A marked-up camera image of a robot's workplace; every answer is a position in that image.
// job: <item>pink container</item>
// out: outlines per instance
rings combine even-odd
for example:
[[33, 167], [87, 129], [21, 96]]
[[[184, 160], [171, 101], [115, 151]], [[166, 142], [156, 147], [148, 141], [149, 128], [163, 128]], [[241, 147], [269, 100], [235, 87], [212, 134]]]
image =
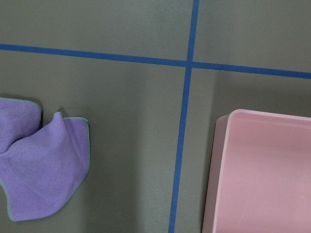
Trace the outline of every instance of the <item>pink container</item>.
[[311, 118], [217, 120], [203, 233], [311, 233]]

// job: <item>microfiber cloth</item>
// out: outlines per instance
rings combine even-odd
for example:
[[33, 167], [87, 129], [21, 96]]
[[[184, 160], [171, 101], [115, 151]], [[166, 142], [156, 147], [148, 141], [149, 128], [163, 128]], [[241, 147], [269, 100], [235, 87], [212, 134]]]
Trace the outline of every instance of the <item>microfiber cloth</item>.
[[87, 120], [55, 113], [51, 123], [0, 154], [0, 181], [10, 219], [54, 214], [74, 194], [88, 170]]
[[34, 134], [40, 120], [41, 108], [36, 103], [0, 98], [0, 153], [17, 140]]

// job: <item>pink box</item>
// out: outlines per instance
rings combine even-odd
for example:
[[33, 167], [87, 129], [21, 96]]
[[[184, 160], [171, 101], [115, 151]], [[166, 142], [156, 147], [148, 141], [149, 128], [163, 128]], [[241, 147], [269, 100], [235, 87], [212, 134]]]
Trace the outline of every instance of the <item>pink box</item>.
[[203, 233], [311, 233], [311, 118], [217, 120]]

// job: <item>blue line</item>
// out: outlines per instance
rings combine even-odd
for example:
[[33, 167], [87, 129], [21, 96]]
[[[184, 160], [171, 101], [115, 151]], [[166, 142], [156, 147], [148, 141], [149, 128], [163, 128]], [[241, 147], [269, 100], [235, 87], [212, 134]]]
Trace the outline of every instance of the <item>blue line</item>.
[[179, 194], [179, 185], [180, 185], [180, 174], [181, 174], [181, 166], [182, 166], [182, 160], [183, 160], [184, 140], [185, 140], [187, 111], [188, 111], [189, 92], [190, 92], [191, 73], [192, 73], [191, 64], [193, 61], [193, 54], [194, 54], [198, 12], [199, 12], [199, 0], [193, 0], [189, 42], [188, 42], [188, 53], [187, 53], [187, 62], [189, 63], [189, 65], [186, 67], [186, 70], [185, 70], [184, 90], [183, 90], [183, 98], [182, 98], [182, 103], [181, 103], [181, 113], [180, 113], [180, 121], [179, 121], [175, 172], [174, 172], [174, 180], [173, 180], [170, 222], [169, 222], [169, 230], [168, 230], [169, 233], [175, 232], [178, 194]]
[[[188, 48], [188, 52], [189, 51], [190, 52], [188, 53], [187, 59], [191, 58], [190, 56], [191, 54], [193, 57], [193, 50], [191, 50], [192, 48], [193, 48], [192, 46]], [[8, 44], [0, 44], [0, 50], [32, 52], [32, 53], [52, 54], [52, 55], [71, 56], [71, 57], [103, 59], [103, 60], [111, 60], [111, 61], [135, 62], [135, 63], [143, 63], [143, 64], [174, 66], [174, 67], [192, 67], [192, 68], [198, 68], [198, 69], [213, 69], [213, 70], [223, 70], [223, 71], [232, 71], [232, 72], [243, 72], [243, 73], [252, 73], [252, 74], [263, 74], [263, 75], [311, 79], [311, 73], [309, 72], [260, 68], [260, 67], [244, 67], [244, 66], [225, 65], [225, 64], [194, 62], [194, 61], [171, 60], [171, 59], [162, 59], [162, 58], [153, 58], [153, 57], [118, 55], [118, 54], [111, 54], [111, 53], [63, 50], [63, 49], [52, 49], [52, 48], [22, 46], [22, 45], [8, 45]]]
[[252, 73], [252, 74], [265, 74], [265, 75], [274, 75], [274, 76], [311, 79], [311, 73], [282, 70], [282, 69], [243, 67], [243, 66], [223, 65], [223, 64], [203, 63], [203, 62], [192, 62], [191, 67], [200, 68], [200, 69], [214, 69], [214, 70], [234, 71], [234, 72], [243, 72], [243, 73]]
[[130, 55], [117, 55], [117, 54], [101, 53], [101, 52], [62, 50], [62, 49], [52, 49], [52, 48], [22, 46], [22, 45], [0, 44], [0, 50], [33, 52], [33, 53], [62, 55], [62, 56], [71, 56], [71, 57], [85, 57], [85, 58], [105, 59], [105, 60], [112, 60], [112, 61], [175, 66], [175, 67], [186, 67], [187, 66], [187, 62], [181, 61], [181, 60], [171, 60], [171, 59], [162, 59], [162, 58], [153, 58], [153, 57], [139, 57], [139, 56], [130, 56]]

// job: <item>gray surface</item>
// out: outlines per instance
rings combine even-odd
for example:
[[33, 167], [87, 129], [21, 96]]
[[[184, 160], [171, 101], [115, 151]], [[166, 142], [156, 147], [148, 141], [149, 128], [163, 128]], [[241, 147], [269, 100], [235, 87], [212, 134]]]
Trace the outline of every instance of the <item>gray surface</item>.
[[187, 57], [191, 0], [1, 0], [0, 43]]
[[311, 1], [200, 1], [194, 60], [311, 71]]
[[311, 117], [310, 80], [194, 69], [176, 232], [201, 232], [215, 122], [236, 109]]
[[0, 96], [89, 120], [90, 173], [55, 215], [6, 233], [167, 232], [184, 69], [0, 51]]

